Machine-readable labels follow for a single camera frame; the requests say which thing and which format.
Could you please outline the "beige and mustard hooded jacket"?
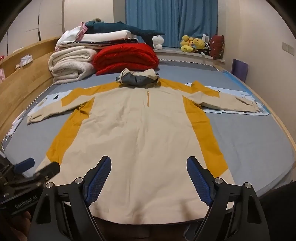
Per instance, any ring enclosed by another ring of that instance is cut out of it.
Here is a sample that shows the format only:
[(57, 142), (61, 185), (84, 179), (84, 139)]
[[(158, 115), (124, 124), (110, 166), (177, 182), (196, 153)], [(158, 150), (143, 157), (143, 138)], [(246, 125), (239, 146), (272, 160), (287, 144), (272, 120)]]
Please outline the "beige and mustard hooded jacket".
[(157, 225), (203, 218), (202, 202), (187, 172), (196, 157), (215, 177), (234, 183), (209, 118), (175, 90), (113, 89), (71, 109), (41, 166), (60, 164), (56, 185), (72, 182), (103, 156), (111, 172), (93, 216), (121, 224)]

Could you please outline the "grey bed sheet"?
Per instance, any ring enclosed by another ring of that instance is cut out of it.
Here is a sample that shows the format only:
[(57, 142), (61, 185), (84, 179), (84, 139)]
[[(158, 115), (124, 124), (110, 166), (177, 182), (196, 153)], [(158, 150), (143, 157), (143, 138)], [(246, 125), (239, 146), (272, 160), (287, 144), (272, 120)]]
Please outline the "grey bed sheet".
[[(162, 78), (183, 84), (199, 81), (205, 86), (247, 91), (228, 71), (207, 65), (161, 61), (158, 72)], [(32, 125), (22, 120), (11, 137), (2, 138), (7, 158), (15, 164), (31, 157), (40, 164), (69, 116), (66, 112)], [(208, 113), (208, 118), (237, 184), (249, 182), (262, 195), (290, 182), (295, 152), (272, 115)]]

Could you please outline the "light blue printed bed runner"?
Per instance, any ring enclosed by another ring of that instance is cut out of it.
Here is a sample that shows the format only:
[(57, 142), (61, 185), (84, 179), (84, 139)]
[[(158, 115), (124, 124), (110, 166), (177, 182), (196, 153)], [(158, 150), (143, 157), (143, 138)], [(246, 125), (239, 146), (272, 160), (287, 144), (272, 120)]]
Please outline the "light blue printed bed runner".
[(248, 112), (250, 114), (261, 114), (262, 105), (258, 105), (253, 98), (245, 98), (242, 95), (232, 95), (228, 92), (219, 92), (216, 89), (206, 87), (194, 81), (190, 86), (161, 78), (156, 83), (148, 84), (144, 87), (136, 87), (119, 82), (112, 82), (88, 88), (76, 88), (65, 92), (49, 94), (44, 97), (40, 105), (36, 105), (28, 113), (30, 123), (41, 121), (55, 114), (71, 110), (76, 107), (75, 102), (81, 105), (99, 93), (110, 92), (113, 89), (127, 91), (129, 89), (147, 90), (147, 104), (151, 98), (153, 90), (175, 90), (175, 93), (184, 95), (199, 106), (210, 109), (217, 109), (229, 112)]

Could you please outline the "wooden headboard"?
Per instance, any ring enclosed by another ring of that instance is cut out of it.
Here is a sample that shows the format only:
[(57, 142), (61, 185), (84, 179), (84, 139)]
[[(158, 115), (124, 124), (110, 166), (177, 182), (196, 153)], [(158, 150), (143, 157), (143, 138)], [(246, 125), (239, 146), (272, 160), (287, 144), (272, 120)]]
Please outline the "wooden headboard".
[(53, 84), (48, 60), (58, 39), (55, 37), (31, 44), (1, 61), (6, 77), (0, 85), (1, 139), (22, 111)]

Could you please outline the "cream folded blanket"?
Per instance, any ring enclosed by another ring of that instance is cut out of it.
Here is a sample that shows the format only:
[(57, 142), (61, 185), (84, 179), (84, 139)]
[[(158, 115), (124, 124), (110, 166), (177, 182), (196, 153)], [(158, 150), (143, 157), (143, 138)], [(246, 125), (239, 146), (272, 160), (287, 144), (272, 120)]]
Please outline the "cream folded blanket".
[(84, 46), (54, 52), (48, 61), (53, 84), (83, 80), (95, 73), (92, 61), (97, 52)]

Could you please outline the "red folded quilt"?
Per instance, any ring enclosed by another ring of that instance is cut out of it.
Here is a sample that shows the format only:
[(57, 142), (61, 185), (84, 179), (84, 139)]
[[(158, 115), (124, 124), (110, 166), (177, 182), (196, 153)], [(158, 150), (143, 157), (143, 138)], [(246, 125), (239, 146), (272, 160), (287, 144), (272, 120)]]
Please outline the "red folded quilt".
[(144, 43), (119, 44), (100, 50), (92, 65), (97, 75), (130, 71), (157, 69), (159, 59), (152, 47)]

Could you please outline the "yellow plush toys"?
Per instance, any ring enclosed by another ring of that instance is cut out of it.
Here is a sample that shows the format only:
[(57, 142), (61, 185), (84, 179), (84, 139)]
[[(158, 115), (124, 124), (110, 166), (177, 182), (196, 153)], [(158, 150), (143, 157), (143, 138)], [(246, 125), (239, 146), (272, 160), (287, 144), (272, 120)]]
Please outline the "yellow plush toys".
[(203, 53), (206, 51), (206, 42), (199, 38), (189, 37), (188, 35), (182, 36), (180, 42), (181, 51), (186, 53)]

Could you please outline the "white folded bedding stack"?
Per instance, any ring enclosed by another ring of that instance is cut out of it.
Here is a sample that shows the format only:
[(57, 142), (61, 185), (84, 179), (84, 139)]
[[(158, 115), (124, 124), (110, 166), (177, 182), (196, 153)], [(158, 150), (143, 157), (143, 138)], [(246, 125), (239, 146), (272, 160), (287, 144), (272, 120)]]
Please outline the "white folded bedding stack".
[(81, 23), (78, 27), (67, 30), (57, 41), (55, 51), (74, 45), (93, 45), (95, 48), (100, 49), (114, 44), (138, 43), (138, 39), (128, 30), (87, 34), (86, 29), (86, 25)]

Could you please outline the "white plush toy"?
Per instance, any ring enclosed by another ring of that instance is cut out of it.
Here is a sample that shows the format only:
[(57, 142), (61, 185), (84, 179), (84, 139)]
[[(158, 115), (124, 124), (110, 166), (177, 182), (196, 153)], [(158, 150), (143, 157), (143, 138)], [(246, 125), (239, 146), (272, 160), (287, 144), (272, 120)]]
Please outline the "white plush toy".
[(153, 48), (157, 50), (163, 49), (164, 39), (162, 36), (157, 35), (152, 37)]

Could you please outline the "dark teal shark plush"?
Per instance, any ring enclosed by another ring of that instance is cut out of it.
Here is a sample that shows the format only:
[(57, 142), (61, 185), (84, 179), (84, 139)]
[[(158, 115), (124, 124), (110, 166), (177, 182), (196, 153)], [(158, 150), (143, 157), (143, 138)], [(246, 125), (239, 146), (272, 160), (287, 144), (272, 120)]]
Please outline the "dark teal shark plush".
[(133, 35), (140, 36), (150, 47), (153, 47), (152, 37), (165, 35), (165, 33), (157, 30), (142, 30), (137, 27), (127, 25), (123, 22), (105, 23), (98, 21), (88, 21), (85, 23), (85, 25), (87, 28), (87, 34), (100, 34), (128, 30)]

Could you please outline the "blue curtain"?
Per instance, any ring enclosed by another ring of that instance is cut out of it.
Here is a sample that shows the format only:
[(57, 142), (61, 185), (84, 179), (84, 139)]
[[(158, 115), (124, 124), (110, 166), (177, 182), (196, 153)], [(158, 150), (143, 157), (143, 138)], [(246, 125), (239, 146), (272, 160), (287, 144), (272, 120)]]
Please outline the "blue curtain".
[(182, 36), (201, 38), (217, 34), (217, 0), (126, 1), (126, 23), (165, 35), (165, 47), (180, 47)]

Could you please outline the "wall switch plate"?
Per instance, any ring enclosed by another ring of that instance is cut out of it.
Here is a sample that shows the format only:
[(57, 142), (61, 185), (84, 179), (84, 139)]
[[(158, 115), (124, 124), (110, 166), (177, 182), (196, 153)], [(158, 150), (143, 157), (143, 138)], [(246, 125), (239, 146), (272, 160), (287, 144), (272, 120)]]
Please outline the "wall switch plate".
[(295, 55), (295, 49), (294, 49), (294, 47), (291, 46), (291, 45), (289, 45), (289, 44), (287, 44), (287, 43), (284, 43), (284, 42), (282, 43), (282, 49), (283, 49), (283, 51), (288, 52), (292, 56)]

